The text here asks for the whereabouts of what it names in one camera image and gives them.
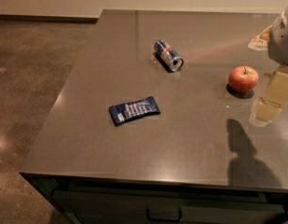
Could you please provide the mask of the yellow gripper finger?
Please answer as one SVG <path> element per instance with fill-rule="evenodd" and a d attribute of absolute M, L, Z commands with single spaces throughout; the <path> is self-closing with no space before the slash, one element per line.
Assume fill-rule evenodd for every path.
<path fill-rule="evenodd" d="M 288 105 L 288 66 L 280 66 L 271 75 L 262 101 L 279 108 Z"/>

